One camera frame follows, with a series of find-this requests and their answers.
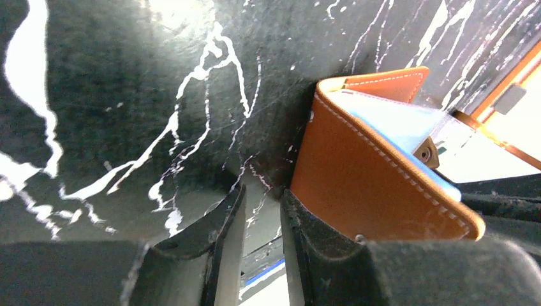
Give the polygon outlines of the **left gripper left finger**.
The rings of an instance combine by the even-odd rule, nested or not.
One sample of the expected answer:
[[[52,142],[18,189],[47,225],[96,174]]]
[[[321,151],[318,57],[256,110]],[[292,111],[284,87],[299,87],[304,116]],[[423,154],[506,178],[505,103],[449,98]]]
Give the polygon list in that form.
[[[156,245],[1,245],[2,305],[236,305],[246,188]]]

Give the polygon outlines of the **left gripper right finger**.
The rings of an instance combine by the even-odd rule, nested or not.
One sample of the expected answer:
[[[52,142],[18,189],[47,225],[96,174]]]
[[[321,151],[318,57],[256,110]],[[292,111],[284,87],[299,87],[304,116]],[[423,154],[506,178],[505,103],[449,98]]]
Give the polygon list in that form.
[[[539,305],[540,225],[488,217],[477,242],[351,240],[290,192],[281,225],[291,305]]]

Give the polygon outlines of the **brown leather card holder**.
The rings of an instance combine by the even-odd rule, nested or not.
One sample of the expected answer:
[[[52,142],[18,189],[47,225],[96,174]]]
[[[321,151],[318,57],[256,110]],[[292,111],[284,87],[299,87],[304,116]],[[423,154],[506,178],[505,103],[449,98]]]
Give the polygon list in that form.
[[[376,105],[409,106],[427,78],[419,66],[320,80],[295,165],[291,192],[317,218],[348,238],[479,240],[485,222],[445,192],[423,164],[373,125],[338,105],[352,91]]]

